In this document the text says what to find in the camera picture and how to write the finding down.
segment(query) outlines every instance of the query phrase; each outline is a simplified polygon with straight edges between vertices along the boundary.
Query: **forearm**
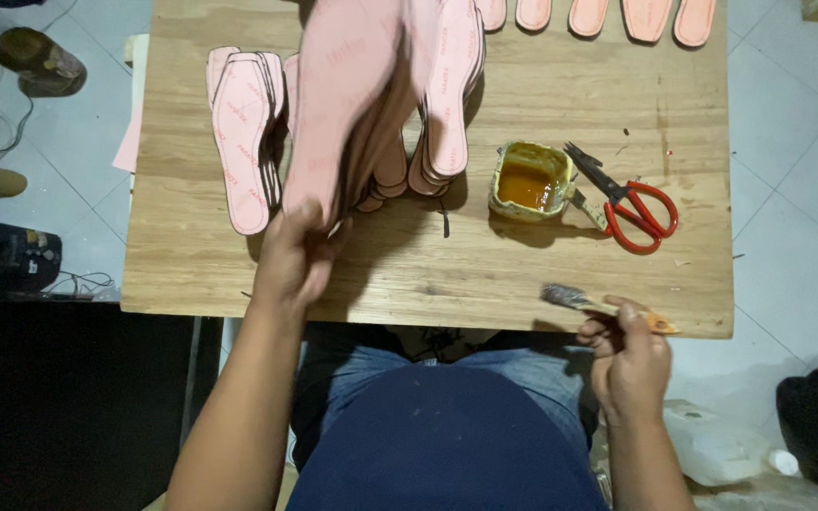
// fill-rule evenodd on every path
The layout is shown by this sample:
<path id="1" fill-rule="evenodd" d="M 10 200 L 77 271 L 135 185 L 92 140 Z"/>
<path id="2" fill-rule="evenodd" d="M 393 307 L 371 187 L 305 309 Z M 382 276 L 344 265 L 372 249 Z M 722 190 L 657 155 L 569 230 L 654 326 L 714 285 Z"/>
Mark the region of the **forearm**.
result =
<path id="1" fill-rule="evenodd" d="M 622 511 L 696 509 L 661 417 L 608 427 L 614 508 Z"/>
<path id="2" fill-rule="evenodd" d="M 167 509 L 273 509 L 279 492 L 303 314 L 249 306 L 192 428 Z"/>

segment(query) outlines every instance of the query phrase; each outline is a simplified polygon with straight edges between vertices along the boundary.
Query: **wooden brush handle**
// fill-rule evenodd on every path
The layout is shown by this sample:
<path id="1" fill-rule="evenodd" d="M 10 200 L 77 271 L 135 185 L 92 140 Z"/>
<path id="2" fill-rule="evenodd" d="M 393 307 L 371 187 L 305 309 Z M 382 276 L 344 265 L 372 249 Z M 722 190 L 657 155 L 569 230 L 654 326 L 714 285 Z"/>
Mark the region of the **wooden brush handle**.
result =
<path id="1" fill-rule="evenodd" d="M 581 311 L 598 312 L 608 316 L 617 316 L 617 309 L 619 309 L 619 307 L 612 306 L 609 304 L 592 303 L 580 306 L 577 309 Z M 649 330 L 651 330 L 653 334 L 659 335 L 679 334 L 681 331 L 678 327 L 675 326 L 674 323 L 668 321 L 667 318 L 655 314 L 652 311 L 639 311 L 639 314 L 640 316 L 645 318 L 645 323 L 649 325 Z"/>

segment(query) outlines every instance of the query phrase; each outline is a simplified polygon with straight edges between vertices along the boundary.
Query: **person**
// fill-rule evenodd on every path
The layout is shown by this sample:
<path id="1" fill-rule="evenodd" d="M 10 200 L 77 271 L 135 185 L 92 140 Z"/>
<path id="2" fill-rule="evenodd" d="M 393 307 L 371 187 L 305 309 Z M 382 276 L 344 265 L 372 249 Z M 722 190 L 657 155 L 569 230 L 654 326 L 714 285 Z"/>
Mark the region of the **person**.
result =
<path id="1" fill-rule="evenodd" d="M 166 509 L 273 509 L 290 411 L 290 509 L 607 509 L 588 465 L 592 395 L 614 508 L 695 509 L 662 420 L 671 350 L 641 306 L 607 297 L 618 316 L 586 321 L 578 346 L 501 332 L 451 365 L 412 364 L 381 326 L 306 326 L 351 222 L 331 237 L 323 227 L 318 203 L 268 227 L 254 298 Z"/>

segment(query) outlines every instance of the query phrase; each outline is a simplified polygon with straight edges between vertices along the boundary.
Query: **red scissor handle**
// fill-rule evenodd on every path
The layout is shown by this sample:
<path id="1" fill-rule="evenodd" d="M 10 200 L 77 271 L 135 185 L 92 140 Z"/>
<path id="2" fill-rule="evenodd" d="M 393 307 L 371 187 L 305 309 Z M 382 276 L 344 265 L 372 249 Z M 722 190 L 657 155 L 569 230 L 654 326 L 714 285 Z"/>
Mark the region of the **red scissor handle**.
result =
<path id="1" fill-rule="evenodd" d="M 622 247 L 631 252 L 636 254 L 652 254 L 655 250 L 658 250 L 658 247 L 662 244 L 662 238 L 667 238 L 675 232 L 677 228 L 677 207 L 675 206 L 675 202 L 671 200 L 671 197 L 654 186 L 637 183 L 636 181 L 627 181 L 627 186 L 630 187 L 630 191 L 627 192 L 627 198 L 630 199 L 630 202 L 636 208 L 636 212 L 639 213 L 639 215 L 623 207 L 621 203 L 617 203 L 614 206 L 611 206 L 610 202 L 605 203 L 605 216 L 608 219 L 608 229 L 606 232 L 609 235 L 613 235 Z M 668 224 L 668 227 L 662 227 L 658 223 L 658 220 L 655 220 L 649 208 L 645 206 L 645 203 L 642 203 L 639 194 L 653 196 L 665 205 L 665 208 L 668 210 L 668 215 L 671 217 L 671 223 Z M 653 239 L 653 243 L 651 245 L 637 245 L 627 239 L 627 237 L 623 235 L 623 232 L 621 232 L 621 227 L 617 224 L 617 215 L 622 215 L 630 221 L 630 223 L 639 227 L 642 232 Z"/>

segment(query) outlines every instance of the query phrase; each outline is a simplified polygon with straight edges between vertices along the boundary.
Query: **hand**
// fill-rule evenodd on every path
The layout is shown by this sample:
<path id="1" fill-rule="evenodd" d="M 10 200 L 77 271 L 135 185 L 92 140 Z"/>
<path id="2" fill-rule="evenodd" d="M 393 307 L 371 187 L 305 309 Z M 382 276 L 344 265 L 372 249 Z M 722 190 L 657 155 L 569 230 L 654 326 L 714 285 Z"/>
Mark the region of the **hand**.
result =
<path id="1" fill-rule="evenodd" d="M 606 296 L 605 301 L 620 307 L 617 317 L 589 319 L 576 340 L 596 352 L 592 387 L 608 425 L 658 423 L 671 378 L 671 346 L 652 334 L 637 312 L 647 308 L 619 296 Z"/>
<path id="2" fill-rule="evenodd" d="M 324 294 L 334 259 L 351 230 L 349 218 L 328 238 L 321 204 L 313 199 L 288 214 L 281 211 L 267 227 L 253 303 L 303 315 Z"/>

